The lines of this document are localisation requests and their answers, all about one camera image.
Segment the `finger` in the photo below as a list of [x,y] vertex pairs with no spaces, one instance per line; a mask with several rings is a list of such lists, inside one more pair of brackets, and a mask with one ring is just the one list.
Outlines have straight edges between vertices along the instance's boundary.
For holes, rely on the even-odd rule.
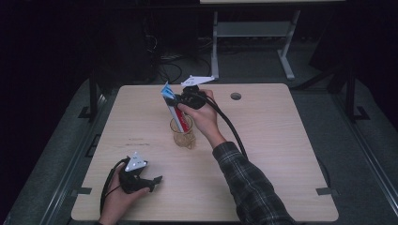
[[133,193],[131,193],[129,195],[129,198],[131,200],[131,203],[135,202],[136,200],[138,200],[139,198],[143,197],[144,195],[146,195],[149,192],[150,188],[149,187],[144,187],[141,188]]
[[211,97],[211,98],[214,98],[214,97],[213,97],[213,91],[211,91],[211,90],[200,89],[199,91],[205,92],[205,94],[206,94],[207,96],[209,96],[209,97]]
[[108,190],[116,188],[117,186],[119,186],[119,184],[120,184],[120,182],[119,182],[119,173],[122,170],[124,164],[125,164],[124,162],[121,163],[120,166],[118,166],[115,169],[114,176],[112,177],[110,186],[108,186]]
[[195,110],[187,105],[184,105],[182,103],[178,103],[177,107],[184,113],[192,116],[195,112]]

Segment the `plaid sleeve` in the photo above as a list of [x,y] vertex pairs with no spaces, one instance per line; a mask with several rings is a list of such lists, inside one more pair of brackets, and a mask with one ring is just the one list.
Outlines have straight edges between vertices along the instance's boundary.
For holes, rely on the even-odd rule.
[[233,142],[214,148],[213,156],[219,162],[243,224],[296,224],[263,172]]

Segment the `cup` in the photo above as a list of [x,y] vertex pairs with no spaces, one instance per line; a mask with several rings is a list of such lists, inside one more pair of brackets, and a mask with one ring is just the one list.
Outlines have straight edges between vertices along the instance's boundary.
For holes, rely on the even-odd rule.
[[195,136],[193,135],[193,131],[192,131],[193,120],[188,115],[184,115],[184,119],[187,122],[188,131],[181,132],[178,129],[175,119],[172,119],[172,121],[170,121],[170,129],[173,131],[173,137],[174,137],[176,145],[178,145],[180,147],[187,147],[189,149],[192,149],[194,147],[195,140],[196,140]]

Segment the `person's right hand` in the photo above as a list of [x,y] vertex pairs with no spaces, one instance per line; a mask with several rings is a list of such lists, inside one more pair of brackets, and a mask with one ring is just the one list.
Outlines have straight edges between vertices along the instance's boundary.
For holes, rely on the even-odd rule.
[[[210,90],[200,90],[206,93],[207,96],[214,99],[213,92]],[[225,142],[225,138],[219,131],[217,124],[217,112],[207,103],[200,108],[195,110],[187,105],[179,103],[177,106],[182,112],[192,117],[196,127],[205,135],[214,148],[220,143]]]

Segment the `table leg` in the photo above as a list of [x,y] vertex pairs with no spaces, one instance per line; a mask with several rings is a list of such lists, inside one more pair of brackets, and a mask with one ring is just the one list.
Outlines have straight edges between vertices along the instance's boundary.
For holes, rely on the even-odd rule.
[[286,55],[287,51],[289,50],[290,43],[292,42],[293,35],[295,34],[296,24],[299,19],[299,14],[300,10],[295,11],[289,29],[287,31],[286,42],[284,43],[283,48],[281,50],[278,50],[278,56],[279,59],[281,60],[284,73],[286,74],[287,80],[290,81],[295,80],[295,75],[293,74],[292,68],[290,67],[289,62],[287,61]]
[[219,60],[217,59],[217,17],[218,12],[214,12],[213,22],[213,51],[211,53],[211,75],[215,80],[219,79]]

